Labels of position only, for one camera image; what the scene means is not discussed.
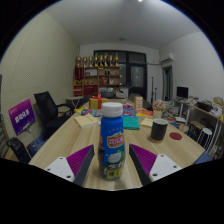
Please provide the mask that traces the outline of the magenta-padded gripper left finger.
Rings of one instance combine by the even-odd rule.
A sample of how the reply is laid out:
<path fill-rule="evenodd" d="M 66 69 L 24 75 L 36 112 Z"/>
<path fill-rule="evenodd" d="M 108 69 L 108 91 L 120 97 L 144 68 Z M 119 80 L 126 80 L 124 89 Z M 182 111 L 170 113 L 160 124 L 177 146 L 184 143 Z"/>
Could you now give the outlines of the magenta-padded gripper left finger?
<path fill-rule="evenodd" d="M 82 186 L 93 157 L 94 146 L 90 145 L 68 157 L 58 157 L 45 170 Z"/>

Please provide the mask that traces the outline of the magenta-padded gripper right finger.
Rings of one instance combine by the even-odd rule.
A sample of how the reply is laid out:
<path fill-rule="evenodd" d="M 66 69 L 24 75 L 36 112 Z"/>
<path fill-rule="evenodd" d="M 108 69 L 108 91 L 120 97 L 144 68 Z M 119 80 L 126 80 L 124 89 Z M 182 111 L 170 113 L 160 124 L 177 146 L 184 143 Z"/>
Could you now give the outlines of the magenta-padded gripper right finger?
<path fill-rule="evenodd" d="M 181 170 L 165 154 L 154 153 L 134 144 L 129 145 L 129 154 L 143 186 Z"/>

